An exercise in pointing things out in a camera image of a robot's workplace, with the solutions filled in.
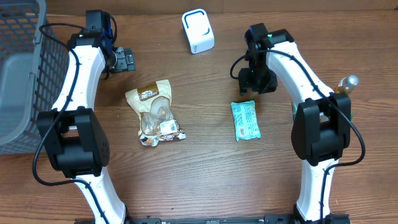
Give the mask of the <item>light blue wipes pack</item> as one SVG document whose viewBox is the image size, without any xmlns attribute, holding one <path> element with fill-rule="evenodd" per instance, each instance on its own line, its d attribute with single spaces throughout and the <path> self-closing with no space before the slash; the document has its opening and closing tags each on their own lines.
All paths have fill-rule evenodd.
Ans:
<svg viewBox="0 0 398 224">
<path fill-rule="evenodd" d="M 261 138 L 254 100 L 231 103 L 236 141 Z"/>
</svg>

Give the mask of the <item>teal tissue pack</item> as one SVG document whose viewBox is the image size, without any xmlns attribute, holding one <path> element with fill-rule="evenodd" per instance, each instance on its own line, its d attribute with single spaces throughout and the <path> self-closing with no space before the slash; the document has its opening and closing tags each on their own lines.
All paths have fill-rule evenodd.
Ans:
<svg viewBox="0 0 398 224">
<path fill-rule="evenodd" d="M 294 102 L 292 102 L 292 118 L 293 118 L 293 121 L 295 121 L 296 114 L 297 114 L 297 105 Z"/>
</svg>

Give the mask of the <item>brown snack packet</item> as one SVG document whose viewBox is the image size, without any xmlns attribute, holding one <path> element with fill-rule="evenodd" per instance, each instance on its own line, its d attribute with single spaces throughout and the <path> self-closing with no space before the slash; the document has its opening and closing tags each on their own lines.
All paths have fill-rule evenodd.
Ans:
<svg viewBox="0 0 398 224">
<path fill-rule="evenodd" d="M 138 136 L 145 146 L 156 147 L 162 141 L 178 141 L 186 134 L 171 111 L 172 89 L 168 80 L 125 92 L 129 106 L 138 115 Z"/>
</svg>

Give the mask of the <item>yellow bottle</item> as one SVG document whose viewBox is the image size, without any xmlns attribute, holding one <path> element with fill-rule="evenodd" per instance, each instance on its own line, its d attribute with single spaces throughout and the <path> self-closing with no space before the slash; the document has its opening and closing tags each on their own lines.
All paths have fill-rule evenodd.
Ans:
<svg viewBox="0 0 398 224">
<path fill-rule="evenodd" d="M 344 77 L 339 84 L 335 87 L 334 92 L 336 94 L 346 93 L 349 95 L 354 88 L 358 85 L 359 79 L 356 75 L 350 75 L 348 77 Z"/>
</svg>

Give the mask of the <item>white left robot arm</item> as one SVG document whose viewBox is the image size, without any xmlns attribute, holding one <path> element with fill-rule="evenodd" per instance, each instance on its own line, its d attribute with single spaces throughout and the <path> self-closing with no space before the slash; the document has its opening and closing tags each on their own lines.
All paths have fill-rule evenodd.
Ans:
<svg viewBox="0 0 398 224">
<path fill-rule="evenodd" d="M 87 11 L 85 26 L 64 44 L 69 63 L 62 90 L 52 108 L 37 117 L 42 140 L 36 152 L 45 149 L 52 168 L 65 180 L 41 179 L 36 157 L 35 180 L 50 187 L 75 184 L 95 216 L 92 223 L 131 222 L 109 176 L 109 141 L 94 112 L 100 76 L 136 68 L 132 50 L 115 46 L 116 39 L 112 15 L 100 9 Z"/>
</svg>

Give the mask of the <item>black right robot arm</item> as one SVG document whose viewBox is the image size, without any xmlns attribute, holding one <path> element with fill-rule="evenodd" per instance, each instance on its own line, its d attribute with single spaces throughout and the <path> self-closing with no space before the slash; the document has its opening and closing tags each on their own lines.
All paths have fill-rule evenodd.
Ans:
<svg viewBox="0 0 398 224">
<path fill-rule="evenodd" d="M 334 214 L 329 197 L 333 173 L 350 143 L 351 100 L 335 93 L 312 71 L 294 38 L 285 29 L 269 32 L 263 23 L 245 33 L 248 46 L 240 58 L 248 67 L 236 80 L 239 92 L 276 91 L 283 84 L 292 99 L 292 147 L 302 161 L 300 194 L 291 215 L 266 215 L 266 223 L 350 223 L 348 215 Z"/>
</svg>

